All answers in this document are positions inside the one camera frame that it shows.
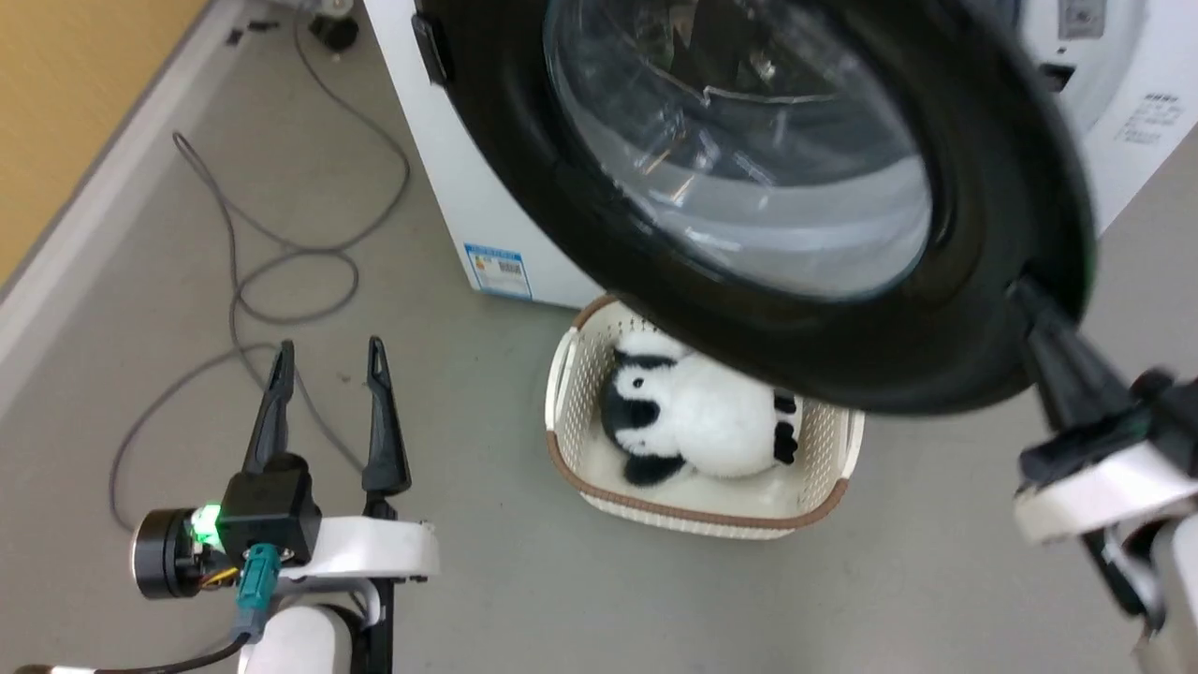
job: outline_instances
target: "basket brown rim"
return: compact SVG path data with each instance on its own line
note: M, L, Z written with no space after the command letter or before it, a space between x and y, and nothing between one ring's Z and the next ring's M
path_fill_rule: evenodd
M595 300L587 304L577 317L574 318L571 326L576 329L581 329L582 324L591 318L599 309L606 306L607 304L616 302L616 297L611 295L603 295ZM682 508L673 508L661 504L655 504L653 502L647 502L645 499L637 499L634 497L628 497L624 494L617 494L607 490L601 490L594 485L582 480L574 473L570 467L565 463L565 457L562 456L562 448L557 443L557 433L553 431L545 432L545 442L549 445L549 459L553 462L557 472L562 474L562 478L570 484L571 487L579 492L610 502L625 508L631 508L635 510L641 510L646 512L652 512L654 515L661 515L665 517L676 517L678 520L686 520L690 522L702 522L706 524L716 524L722 527L748 527L752 529L801 529L819 522L828 514L833 511L839 504L840 499L845 496L848 490L848 479L839 478L836 484L833 485L831 491L828 497L821 503L815 510L799 515L795 517L787 517L782 520L767 518L767 517L740 517L734 515L719 515L714 512L702 512L697 510L688 510Z

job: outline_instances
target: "cable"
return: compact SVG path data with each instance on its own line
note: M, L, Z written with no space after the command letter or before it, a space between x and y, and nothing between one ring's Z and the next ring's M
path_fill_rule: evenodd
M97 669L96 674L179 674L180 672L190 672L193 669L199 669L200 667L207 667L214 662L220 662L222 660L236 654L241 650L241 646L246 645L249 640L249 634L241 634L232 640L231 644L225 648L211 652L208 655L201 655L199 657L193 657L192 660L184 660L182 662L176 662L174 664L161 664L158 667L138 667L134 669Z
M358 609L358 615L365 620L368 614L367 603L362 601L362 597L359 597L357 593L350 593L350 601L353 602L353 608Z
M202 589L212 585L219 585L220 583L224 583L225 581L234 578L238 573L241 573L241 570L238 570L236 566L225 569L224 571L217 571L211 576L205 576L204 578L201 578L200 588Z
M171 134L171 140L175 142L175 147L179 150L183 160L187 162L188 166L190 166L190 169L195 172L195 175L200 178L200 181L204 182L204 184L208 188L208 192L211 192L212 198L217 204L217 208L220 214L220 220L224 224L225 233L229 237L229 280L232 286L232 296L229 300L228 326L229 326L229 341L232 345L232 348L220 356L213 357L212 359L201 363L190 371L186 372L177 381L175 381L175 383L168 387L149 407L145 408L145 411L138 417L137 421L134 421L133 425L129 427L128 432L125 435L125 438L121 441L121 444L117 448L115 456L113 457L113 463L108 473L108 510L109 514L111 515L113 521L127 533L131 534L133 533L133 524L129 523L129 521L127 521L125 516L121 515L120 504L117 499L117 484L120 482L121 467L125 462L125 459L128 456L129 448L133 445L133 442L137 439L138 433L141 431L145 424L155 414L157 414L158 411L164 405L170 402L175 397L175 395L177 395L188 384L194 382L195 378L198 378L200 375L204 375L205 372L217 366L220 366L230 360L240 362L242 369L246 371L247 375L249 375L250 379L254 381L254 383L258 385L259 389L262 389L265 387L265 378L254 369L248 357L250 353L259 351L270 350L273 352L278 350L278 346L268 342L258 342L254 345L243 344L241 340L241 334L238 333L237 329L238 309L244 311L250 317L254 317L267 324L276 324L276 326L307 323L310 321L320 320L322 317L327 317L340 310L343 306L349 304L350 300L353 299L355 295L357 295L362 275L357 262L355 262L353 259L350 257L346 250L356 245L357 243L362 242L364 238L367 238L375 231L377 231L391 217L395 207L399 205L404 195L407 193L407 186L410 182L409 176L411 174L411 163L409 162L407 153L404 152L403 146L382 126L380 126L377 122L368 117L364 113L359 111L357 108L355 108L343 97L340 97L337 92L329 89L329 86L325 83L323 79L321 79L320 74L316 73L316 69L308 60L308 55L304 53L303 47L300 42L300 23L301 23L300 18L302 12L307 8L307 6L308 2L301 2L300 7L296 8L291 30L292 45L295 47L296 55L300 57L300 62L303 65L308 74L311 77L313 81L316 83L316 86L319 86L320 90L323 91L325 95L328 96L331 101L333 101L333 103L335 103L344 111L357 119L363 126L365 126L375 135L377 135L392 152L395 153L395 156L399 158L400 165L403 166L403 177L400 178L399 187L395 189L395 193L392 196L392 199L382 208L379 215L371 219L361 231L339 243L329 245L305 245L303 243L292 241L285 236L282 236L272 231L259 219L248 213L244 208L235 204L228 196L228 194L225 194L224 189L222 189L220 184L217 182L216 176L208 169L207 164L204 162L204 158L195 150L192 142L182 133L177 130ZM271 241L274 241L280 245L283 245L285 251L282 255L273 257L242 274L237 265L237 233L234 226L234 215L244 220L246 224L249 224L254 230L256 230L262 236L266 236ZM327 306L322 306L308 312L295 314L295 315L272 314L267 310L262 310L249 303L249 300L246 298L246 289L250 284L253 284L256 280L260 280L262 275L270 273L271 271L274 271L286 265L288 262L295 261L301 257L327 257L327 259L335 259L345 263L350 268L350 272L352 274L350 287L345 292L345 295L343 295L335 302L333 302ZM303 397L304 407L308 409L309 414L311 414L311 419L313 421L315 421L316 427L320 430L321 435L325 436L325 438L329 442L333 449L337 450L337 453L340 454L341 457L345 459L345 461L355 468L355 470L361 472L363 467L362 461L357 457L357 455L353 454L352 450L350 450L349 445L346 445L345 442L341 441L341 438L337 435L337 432L333 431L332 427L329 427L328 423L325 421L325 418L321 417L320 412L316 409L316 406L313 403L311 396L308 394L308 388L304 385L303 378L301 377L298 371L296 372L296 385L300 389L301 397Z
M301 599L300 595L288 595L288 596L283 597L282 600L279 600L278 606L274 607L274 613L283 613L284 609L291 608L292 606L296 606L297 603L300 603L300 599ZM208 654L210 651L214 652L214 651L212 651L212 649L223 648L223 645L225 644L225 639L228 639L228 638L229 637L220 637L219 639L213 640L208 645L206 645L202 649L200 649L199 655L196 655L195 657L202 657L204 655Z

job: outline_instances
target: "laundry basket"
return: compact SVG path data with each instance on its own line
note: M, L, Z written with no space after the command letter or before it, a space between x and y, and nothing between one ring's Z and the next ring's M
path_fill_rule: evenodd
M840 503L857 466L865 415L804 401L793 466L742 480L689 474L634 487L619 467L627 455L603 432L599 399L613 366L612 347L629 330L657 329L613 297L595 299L562 336L545 393L549 455L563 478L597 509L652 527L724 539L779 539L818 522Z

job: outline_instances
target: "washing machine door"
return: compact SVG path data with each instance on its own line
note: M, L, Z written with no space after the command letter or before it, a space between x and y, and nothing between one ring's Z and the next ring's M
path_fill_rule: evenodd
M1008 285L1081 316L1069 134L999 0L424 0L434 80L531 218L678 339L846 407L1028 385Z

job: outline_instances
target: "plush panda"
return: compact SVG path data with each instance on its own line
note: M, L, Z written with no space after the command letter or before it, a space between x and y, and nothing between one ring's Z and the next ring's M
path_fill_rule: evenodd
M794 463L794 396L697 354L660 332L616 344L600 403L604 433L629 455L624 478L658 485L686 464L744 478Z

